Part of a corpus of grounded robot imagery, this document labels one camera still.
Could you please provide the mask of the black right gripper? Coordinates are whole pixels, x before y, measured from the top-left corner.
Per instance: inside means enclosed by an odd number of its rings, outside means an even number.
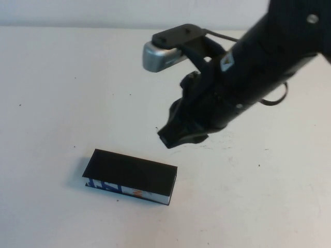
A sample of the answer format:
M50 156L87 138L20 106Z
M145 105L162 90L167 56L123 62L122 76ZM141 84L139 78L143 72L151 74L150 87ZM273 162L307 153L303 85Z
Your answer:
M199 144L242 113L242 104L229 97L221 84L202 89L209 79L194 71L181 81L183 95L171 105L168 123L157 133L168 149Z

